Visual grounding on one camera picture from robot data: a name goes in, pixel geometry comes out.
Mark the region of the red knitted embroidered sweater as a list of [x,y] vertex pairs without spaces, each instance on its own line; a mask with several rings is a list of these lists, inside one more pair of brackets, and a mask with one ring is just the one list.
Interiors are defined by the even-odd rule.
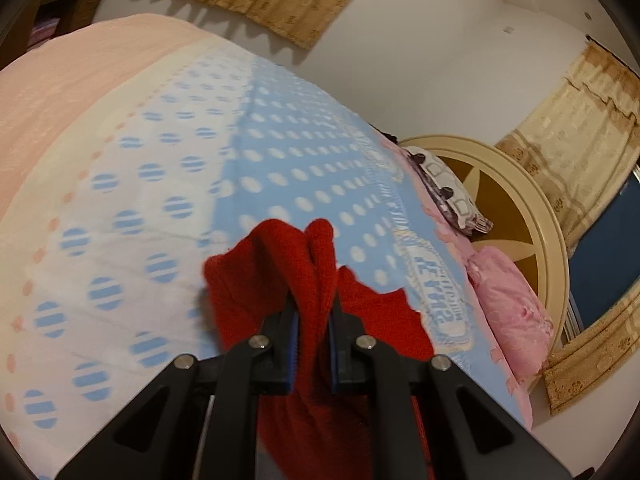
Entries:
[[405,292],[379,294],[336,263],[326,219],[304,230],[270,219],[203,268],[222,343],[232,348],[257,334],[262,320],[294,297],[299,315],[293,391],[259,402],[262,443],[289,479],[370,479],[371,437],[366,402],[333,393],[326,330],[335,300],[366,332],[399,354],[426,361],[434,354]]

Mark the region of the pink pillow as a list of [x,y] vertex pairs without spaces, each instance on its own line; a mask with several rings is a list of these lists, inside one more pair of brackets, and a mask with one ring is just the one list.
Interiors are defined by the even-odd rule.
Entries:
[[512,260],[486,246],[466,266],[475,295],[515,379],[536,376],[547,359],[553,323]]

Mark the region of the cream and brown headboard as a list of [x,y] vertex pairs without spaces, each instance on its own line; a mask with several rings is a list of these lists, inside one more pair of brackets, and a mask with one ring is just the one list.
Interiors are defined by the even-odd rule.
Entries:
[[552,319],[550,348],[558,348],[570,271],[559,222],[533,177],[498,148],[462,136],[415,136],[400,145],[424,148],[446,162],[480,212],[494,222],[489,233],[471,237],[472,245],[495,246],[515,263]]

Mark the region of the white patterned pillow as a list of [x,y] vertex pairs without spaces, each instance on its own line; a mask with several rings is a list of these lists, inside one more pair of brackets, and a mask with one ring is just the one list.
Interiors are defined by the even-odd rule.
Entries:
[[480,212],[463,183],[439,157],[417,146],[405,148],[405,154],[450,226],[466,236],[491,231],[494,224]]

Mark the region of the pink and blue bed blanket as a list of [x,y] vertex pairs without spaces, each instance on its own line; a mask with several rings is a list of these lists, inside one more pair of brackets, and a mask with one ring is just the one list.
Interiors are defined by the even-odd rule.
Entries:
[[436,351],[532,422],[471,244],[401,148],[285,68],[140,14],[1,73],[1,426],[37,478],[174,356],[220,352],[203,263],[267,219],[329,221],[341,266],[403,290]]

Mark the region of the beige curtain beside headboard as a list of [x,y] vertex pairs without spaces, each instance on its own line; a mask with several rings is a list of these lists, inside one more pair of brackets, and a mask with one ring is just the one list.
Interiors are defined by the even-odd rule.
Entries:
[[639,76],[590,40],[550,93],[497,148],[548,198],[571,252],[639,159]]

